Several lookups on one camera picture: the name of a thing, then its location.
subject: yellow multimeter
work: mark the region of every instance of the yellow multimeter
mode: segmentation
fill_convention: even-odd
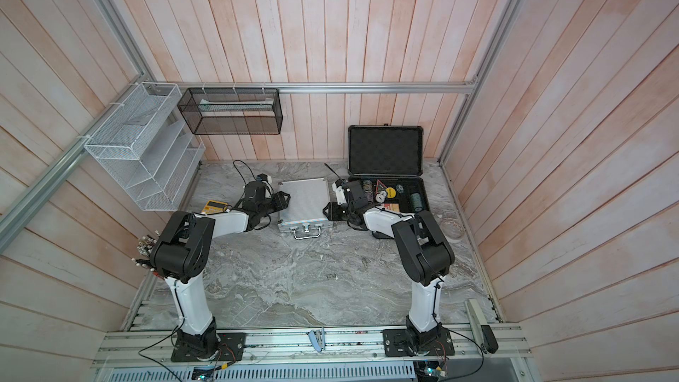
[[[200,214],[217,214],[220,212],[225,212],[231,208],[232,206],[230,206],[226,202],[208,201],[208,203],[205,204],[205,206],[203,207],[203,210]]]

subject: marble table surface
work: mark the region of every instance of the marble table surface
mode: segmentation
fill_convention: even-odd
[[[255,175],[277,182],[336,177],[321,162],[252,162]],[[347,176],[346,162],[330,162]],[[246,180],[251,176],[242,164]],[[422,179],[429,205],[455,252],[441,294],[444,323],[469,319],[464,300],[476,298],[489,322],[496,322],[488,293],[466,235],[455,225],[458,211],[437,163],[424,162]],[[209,199],[235,203],[243,182],[231,163],[202,166],[189,210],[199,212]],[[395,242],[375,239],[344,222],[315,239],[297,240],[275,225],[261,231],[226,235],[213,240],[204,270],[210,310],[219,328],[292,326],[378,326],[404,324],[410,309],[411,280],[401,265]],[[172,297],[158,280],[145,303],[141,325],[134,329],[171,329],[177,322]]]

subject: white wire mesh rack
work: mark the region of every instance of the white wire mesh rack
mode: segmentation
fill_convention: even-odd
[[[177,85],[142,83],[85,145],[145,211],[175,211],[205,151],[184,121],[166,124],[180,98]]]

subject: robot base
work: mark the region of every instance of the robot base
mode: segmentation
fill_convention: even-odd
[[[440,323],[427,332],[418,332],[406,318],[405,329],[382,331],[384,354],[387,357],[414,357],[415,355],[455,355],[450,331]]]
[[[182,331],[178,334],[170,361],[241,361],[243,358],[246,334],[216,333],[215,318],[202,335],[187,335]]]

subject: open case lid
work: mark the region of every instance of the open case lid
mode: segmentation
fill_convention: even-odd
[[[418,126],[349,127],[349,174],[422,174],[422,133]]]

